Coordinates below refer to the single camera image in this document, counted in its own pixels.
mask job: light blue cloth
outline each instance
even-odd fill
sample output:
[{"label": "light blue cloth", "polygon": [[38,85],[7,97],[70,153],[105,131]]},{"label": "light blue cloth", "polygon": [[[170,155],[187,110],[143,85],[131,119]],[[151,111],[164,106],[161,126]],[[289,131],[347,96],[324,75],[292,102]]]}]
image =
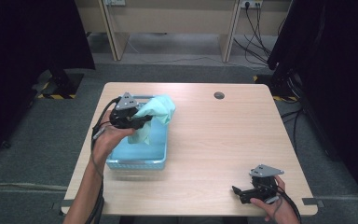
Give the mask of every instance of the light blue cloth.
[{"label": "light blue cloth", "polygon": [[[166,125],[171,121],[174,111],[175,104],[171,100],[171,97],[164,94],[151,98],[133,117],[140,118],[146,115],[151,115],[153,116],[153,119],[158,119],[159,122]],[[135,144],[145,142],[149,145],[149,133],[151,128],[151,121],[148,121],[142,129],[136,130],[133,135],[128,137],[129,143]]]}]

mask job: hand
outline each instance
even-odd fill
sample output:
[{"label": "hand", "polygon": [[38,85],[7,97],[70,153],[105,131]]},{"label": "hand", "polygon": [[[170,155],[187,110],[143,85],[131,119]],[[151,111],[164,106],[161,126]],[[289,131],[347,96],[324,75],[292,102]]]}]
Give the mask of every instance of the hand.
[{"label": "hand", "polygon": [[[278,186],[281,187],[282,190],[284,190],[285,185],[284,185],[284,182],[281,180],[281,178],[278,175],[275,175],[274,177],[275,177],[276,181],[278,182]],[[264,209],[267,212],[267,216],[264,218],[266,221],[270,221],[273,219],[279,224],[299,223],[297,216],[296,216],[295,212],[293,211],[293,208],[281,196],[273,204],[266,204],[263,201],[258,200],[256,198],[252,198],[251,203],[256,205],[259,208]]]},{"label": "hand", "polygon": [[94,147],[94,153],[102,156],[102,160],[106,160],[113,148],[115,148],[124,137],[135,133],[134,129],[118,129],[112,126],[109,122],[111,113],[112,111],[108,110],[103,115],[101,128],[104,128],[104,132],[97,138]]}]

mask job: black curtain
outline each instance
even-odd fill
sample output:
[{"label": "black curtain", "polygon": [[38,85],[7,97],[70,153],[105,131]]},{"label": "black curtain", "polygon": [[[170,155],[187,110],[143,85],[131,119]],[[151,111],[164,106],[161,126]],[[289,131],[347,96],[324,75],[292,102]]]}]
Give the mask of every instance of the black curtain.
[{"label": "black curtain", "polygon": [[0,1],[0,145],[46,70],[95,69],[73,0]]},{"label": "black curtain", "polygon": [[358,183],[358,4],[327,1],[324,35],[304,92],[329,140]]}]

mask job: wooden table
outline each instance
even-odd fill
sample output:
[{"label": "wooden table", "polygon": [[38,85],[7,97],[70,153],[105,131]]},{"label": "wooden table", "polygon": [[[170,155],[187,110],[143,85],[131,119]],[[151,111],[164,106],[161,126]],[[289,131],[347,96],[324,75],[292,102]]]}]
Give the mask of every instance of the wooden table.
[{"label": "wooden table", "polygon": [[[123,94],[167,93],[176,104],[162,171],[104,170],[104,214],[264,216],[231,189],[252,189],[249,172],[263,163],[285,171],[286,191],[303,216],[316,214],[278,110],[264,85],[108,83],[90,124],[65,200],[74,199],[90,157],[91,127],[110,100]],[[225,98],[214,94],[221,91]]]}]

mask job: gray carpet floor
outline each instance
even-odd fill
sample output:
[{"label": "gray carpet floor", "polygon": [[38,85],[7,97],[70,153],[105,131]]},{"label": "gray carpet floor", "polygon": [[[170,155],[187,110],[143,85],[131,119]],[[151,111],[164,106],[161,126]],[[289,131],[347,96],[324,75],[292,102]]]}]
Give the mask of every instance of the gray carpet floor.
[{"label": "gray carpet floor", "polygon": [[[237,66],[97,64],[93,70],[71,70],[85,76],[73,100],[34,99],[21,123],[0,149],[0,223],[61,223],[57,206],[74,171],[98,99],[106,82],[253,83],[256,74]],[[40,83],[48,79],[42,74]],[[299,104],[276,102],[281,114]],[[294,142],[294,120],[283,119]],[[296,149],[314,197],[323,205],[303,223],[358,223],[358,186],[340,161],[322,149],[307,115],[296,124]],[[104,216],[116,224],[119,217]],[[249,223],[264,223],[250,217]]]}]

